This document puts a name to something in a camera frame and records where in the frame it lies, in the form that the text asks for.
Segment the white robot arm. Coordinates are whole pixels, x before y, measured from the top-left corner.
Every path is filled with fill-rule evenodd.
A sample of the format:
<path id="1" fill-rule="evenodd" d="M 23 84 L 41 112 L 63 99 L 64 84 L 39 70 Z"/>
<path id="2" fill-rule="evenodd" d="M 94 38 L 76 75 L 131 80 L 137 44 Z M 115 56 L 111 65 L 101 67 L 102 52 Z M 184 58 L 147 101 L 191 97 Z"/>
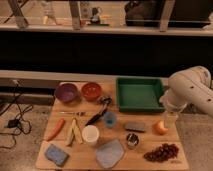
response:
<path id="1" fill-rule="evenodd" d="M 169 88 L 160 97 L 165 108 L 164 126 L 170 128 L 188 104 L 213 117 L 213 90 L 211 73 L 203 66 L 195 66 L 173 73 Z"/>

